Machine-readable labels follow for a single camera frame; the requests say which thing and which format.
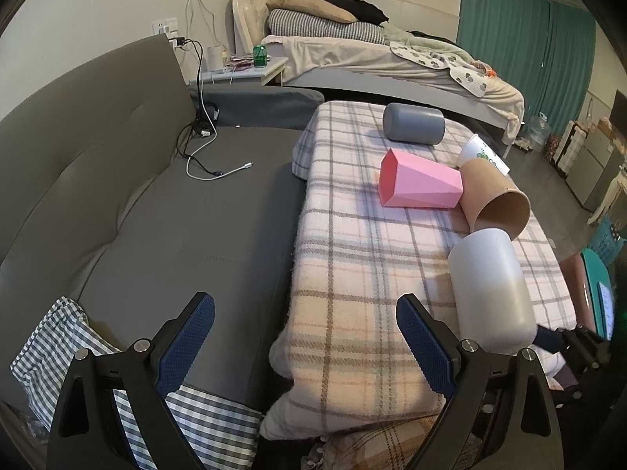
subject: white charging cable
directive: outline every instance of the white charging cable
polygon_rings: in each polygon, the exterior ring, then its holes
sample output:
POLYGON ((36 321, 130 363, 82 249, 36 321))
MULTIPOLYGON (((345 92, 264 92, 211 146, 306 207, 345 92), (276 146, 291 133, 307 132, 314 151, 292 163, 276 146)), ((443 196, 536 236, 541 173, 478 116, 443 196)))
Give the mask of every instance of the white charging cable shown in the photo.
MULTIPOLYGON (((211 119, 211 117, 209 116, 209 112, 207 111, 207 108, 205 107, 205 99, 203 98, 203 86, 205 85, 205 80, 203 80, 203 77, 201 76, 200 78, 200 105, 203 108, 203 111, 205 112, 205 116, 207 117, 207 120, 209 120, 209 124, 211 124, 211 128, 213 129, 213 137, 207 141, 206 143, 203 143, 199 148, 197 148, 196 150, 194 150, 189 157, 187 158, 187 165, 185 166, 185 172, 187 173, 187 176, 191 179, 195 179, 195 180, 202 180, 203 182, 211 182, 211 180, 219 180, 219 179, 223 179, 224 177, 228 177, 229 175, 233 175, 234 173, 237 173, 239 171, 242 170, 246 170, 250 167, 253 166, 252 162, 247 162, 246 164, 244 164, 243 166, 240 166, 237 169, 231 170, 229 172, 223 173, 222 175, 218 175, 217 177, 213 177, 212 179, 203 179, 202 177, 196 177, 195 175, 192 175, 189 172, 189 163, 192 160, 192 157, 197 154, 198 152, 200 152, 205 146, 210 145, 211 143, 213 143, 216 138, 217 138, 217 129, 216 126, 213 124, 213 120, 211 119)), ((209 137, 211 136, 211 131, 202 131, 201 135, 203 137, 209 137)))
POLYGON ((228 177, 229 175, 233 175, 234 173, 237 173, 237 172, 242 171, 242 170, 247 170, 248 168, 252 167, 253 163, 252 162, 247 162, 246 164, 244 164, 243 166, 240 166, 239 168, 231 170, 231 171, 229 171, 227 173, 224 173, 222 175, 219 175, 217 177, 213 177, 212 179, 203 179, 201 177, 196 177, 196 176, 192 175, 189 172, 189 162, 192 160, 192 157, 195 154, 197 154, 198 152, 200 152, 205 146, 210 145, 211 143, 213 143, 213 141, 216 139, 216 137, 217 137, 217 131, 216 131, 215 135, 209 141, 207 141, 206 143, 203 143, 198 149, 194 150, 191 153, 191 155, 187 158, 187 165, 185 167, 185 172, 187 173, 188 177, 190 177, 192 179, 195 179, 195 180, 203 180, 203 182, 211 182, 211 180, 223 179, 224 177, 228 177))

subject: white blanket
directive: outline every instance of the white blanket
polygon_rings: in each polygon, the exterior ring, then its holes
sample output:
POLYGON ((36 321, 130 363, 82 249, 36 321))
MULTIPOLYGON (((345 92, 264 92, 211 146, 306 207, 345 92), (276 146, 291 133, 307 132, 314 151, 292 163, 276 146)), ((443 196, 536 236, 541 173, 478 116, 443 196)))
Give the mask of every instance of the white blanket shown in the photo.
POLYGON ((476 100, 507 119, 503 142, 513 143, 525 112, 522 94, 499 78, 485 78, 487 88, 479 99, 451 79, 447 70, 434 70, 399 58, 387 45, 360 40, 332 39, 330 37, 268 36, 264 44, 280 43, 288 62, 283 71, 287 83, 316 68, 346 69, 353 72, 376 74, 398 80, 446 90, 476 100))

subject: blue gingham cloth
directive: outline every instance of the blue gingham cloth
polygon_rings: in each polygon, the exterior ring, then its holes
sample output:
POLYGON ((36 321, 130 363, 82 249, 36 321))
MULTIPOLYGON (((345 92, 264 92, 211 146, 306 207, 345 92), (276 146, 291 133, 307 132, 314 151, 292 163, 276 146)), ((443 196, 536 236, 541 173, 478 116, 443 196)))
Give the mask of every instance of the blue gingham cloth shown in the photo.
MULTIPOLYGON (((62 297, 11 364, 11 372, 28 394, 33 413, 48 431, 70 362, 81 347, 95 355, 119 351, 90 328, 78 304, 62 297)), ((115 390, 114 395, 137 464, 143 469, 155 469, 126 392, 115 390)), ((165 402, 207 468, 245 469, 252 465, 261 413, 186 385, 168 394, 165 402)))

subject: gray cylinder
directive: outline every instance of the gray cylinder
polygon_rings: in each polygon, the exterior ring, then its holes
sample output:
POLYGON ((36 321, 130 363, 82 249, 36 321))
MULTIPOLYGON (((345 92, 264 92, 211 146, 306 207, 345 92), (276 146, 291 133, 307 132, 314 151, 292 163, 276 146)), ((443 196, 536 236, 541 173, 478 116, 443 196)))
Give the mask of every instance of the gray cylinder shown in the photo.
POLYGON ((383 112, 383 133, 392 141, 436 145, 444 137, 444 115, 435 108, 391 103, 383 112))

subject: sofa backrest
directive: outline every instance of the sofa backrest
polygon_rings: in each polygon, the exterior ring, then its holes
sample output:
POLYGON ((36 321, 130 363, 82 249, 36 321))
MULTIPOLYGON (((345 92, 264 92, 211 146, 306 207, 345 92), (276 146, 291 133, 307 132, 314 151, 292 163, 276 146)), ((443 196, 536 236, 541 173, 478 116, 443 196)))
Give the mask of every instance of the sofa backrest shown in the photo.
POLYGON ((0 399, 26 406, 10 363, 57 298, 80 299, 193 118, 156 36, 66 73, 0 122, 0 399))

